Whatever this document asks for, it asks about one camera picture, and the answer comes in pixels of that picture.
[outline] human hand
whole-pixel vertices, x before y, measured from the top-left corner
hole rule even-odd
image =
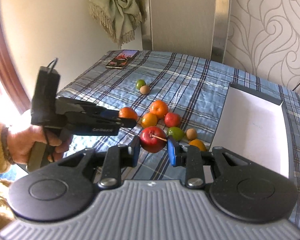
[[[27,164],[30,158],[31,148],[35,142],[47,143],[43,128],[31,125],[30,110],[26,111],[15,124],[13,124],[7,134],[7,145],[11,157],[15,163]],[[69,150],[72,136],[62,142],[55,134],[47,131],[47,137],[51,146],[56,146],[53,157],[56,161],[63,157],[63,153]]]

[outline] fringe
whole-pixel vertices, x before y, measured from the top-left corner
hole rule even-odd
[[[133,30],[125,33],[124,35],[121,35],[118,39],[115,36],[115,31],[113,28],[113,23],[111,20],[104,14],[103,10],[94,3],[89,3],[89,12],[92,18],[98,22],[103,29],[106,31],[106,33],[109,36],[109,39],[113,43],[118,44],[118,48],[120,49],[123,44],[129,43],[130,41],[133,41],[135,39],[134,31],[135,29],[140,25],[142,22],[142,15],[141,12],[139,12],[138,16],[135,18],[132,15],[129,15],[129,20],[132,24]]]

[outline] gray ribbed surface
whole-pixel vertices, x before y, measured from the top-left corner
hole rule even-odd
[[[11,240],[78,239],[300,239],[287,220],[266,225],[240,223],[219,212],[202,191],[177,180],[125,181],[102,191],[75,218],[54,224],[15,221],[0,232]]]

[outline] bed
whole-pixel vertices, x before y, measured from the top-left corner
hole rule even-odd
[[[170,111],[182,117],[183,130],[195,128],[199,139],[207,144],[212,141],[217,128],[229,82],[284,101],[293,141],[294,182],[299,193],[290,221],[300,228],[300,96],[297,93],[244,71],[177,53],[140,51],[125,69],[106,68],[120,52],[106,53],[58,95],[94,102],[108,109],[117,110],[130,106],[138,116],[148,112],[153,100],[160,99],[168,103]],[[141,95],[135,89],[138,79],[144,79],[149,84],[149,95]],[[167,130],[163,120],[159,121],[158,126]],[[142,127],[138,124],[133,129],[121,129],[116,137],[74,136],[66,155],[86,147],[106,151],[116,144],[128,144],[141,130]],[[184,177],[185,168],[171,167],[166,148],[157,154],[150,154],[142,149],[138,166],[122,169],[122,179],[183,180]]]

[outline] bracelet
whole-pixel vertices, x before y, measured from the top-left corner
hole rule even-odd
[[[7,144],[7,135],[8,135],[8,130],[9,127],[3,127],[2,128],[2,132],[1,132],[1,143],[2,143],[2,150],[3,150],[3,156],[5,158],[5,160],[7,160],[10,164],[16,164],[12,157],[11,157],[11,153],[9,151],[9,147]]]

